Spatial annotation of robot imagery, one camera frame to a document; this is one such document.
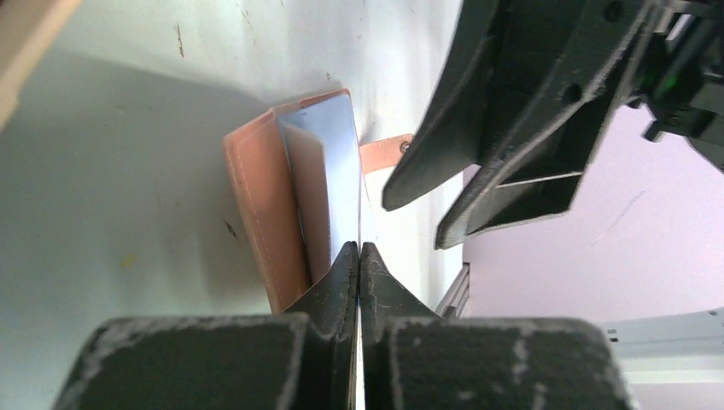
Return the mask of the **white credit card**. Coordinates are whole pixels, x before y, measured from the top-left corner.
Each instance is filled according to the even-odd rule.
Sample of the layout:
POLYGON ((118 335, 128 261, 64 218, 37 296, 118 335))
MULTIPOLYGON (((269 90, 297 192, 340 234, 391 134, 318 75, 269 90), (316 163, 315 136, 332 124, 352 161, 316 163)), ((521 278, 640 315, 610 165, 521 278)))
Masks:
POLYGON ((362 169, 351 97, 334 91, 277 117, 291 171, 311 288, 342 245, 360 245, 362 169))

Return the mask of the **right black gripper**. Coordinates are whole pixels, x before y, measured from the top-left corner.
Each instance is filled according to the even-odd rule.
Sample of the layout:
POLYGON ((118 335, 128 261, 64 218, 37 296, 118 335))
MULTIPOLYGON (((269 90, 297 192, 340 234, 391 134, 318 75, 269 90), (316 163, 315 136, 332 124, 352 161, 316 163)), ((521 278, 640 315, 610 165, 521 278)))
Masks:
POLYGON ((463 1, 423 120, 382 190, 402 208, 464 168, 438 249, 563 214, 631 79, 650 1, 463 1))

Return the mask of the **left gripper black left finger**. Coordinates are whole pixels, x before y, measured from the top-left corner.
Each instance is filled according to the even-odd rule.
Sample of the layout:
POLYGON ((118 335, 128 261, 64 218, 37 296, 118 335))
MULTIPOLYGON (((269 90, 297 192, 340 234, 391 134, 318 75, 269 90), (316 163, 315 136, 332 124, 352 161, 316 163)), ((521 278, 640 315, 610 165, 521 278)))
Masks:
POLYGON ((354 409, 359 293, 359 247, 342 245, 330 270, 286 309, 304 319, 295 341, 291 409, 354 409))

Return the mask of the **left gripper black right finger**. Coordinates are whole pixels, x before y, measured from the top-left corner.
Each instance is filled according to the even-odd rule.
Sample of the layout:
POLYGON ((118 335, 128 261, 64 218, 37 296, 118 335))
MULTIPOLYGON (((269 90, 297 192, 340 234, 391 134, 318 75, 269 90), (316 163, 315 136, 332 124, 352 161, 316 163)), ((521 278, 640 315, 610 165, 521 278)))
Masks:
POLYGON ((391 319, 439 317, 389 271, 374 243, 362 245, 359 260, 359 307, 364 359, 365 405, 368 409, 401 409, 400 383, 385 331, 391 319))

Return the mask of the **yellow oval tray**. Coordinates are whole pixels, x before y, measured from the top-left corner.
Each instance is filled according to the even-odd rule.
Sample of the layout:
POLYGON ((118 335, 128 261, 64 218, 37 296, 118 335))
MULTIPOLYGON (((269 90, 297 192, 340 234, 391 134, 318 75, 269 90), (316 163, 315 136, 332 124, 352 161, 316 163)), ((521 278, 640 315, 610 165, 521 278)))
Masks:
POLYGON ((1 126, 9 121, 21 88, 79 4, 79 0, 1 2, 1 126))

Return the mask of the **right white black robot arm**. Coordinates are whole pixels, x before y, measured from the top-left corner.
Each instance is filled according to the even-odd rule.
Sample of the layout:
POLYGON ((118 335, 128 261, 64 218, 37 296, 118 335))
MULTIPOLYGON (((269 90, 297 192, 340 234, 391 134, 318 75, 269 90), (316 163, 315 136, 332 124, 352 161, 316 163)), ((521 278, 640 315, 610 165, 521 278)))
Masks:
POLYGON ((723 164, 720 1, 465 1, 435 93, 382 191, 392 211, 471 165, 437 249, 567 212, 612 115, 723 164))

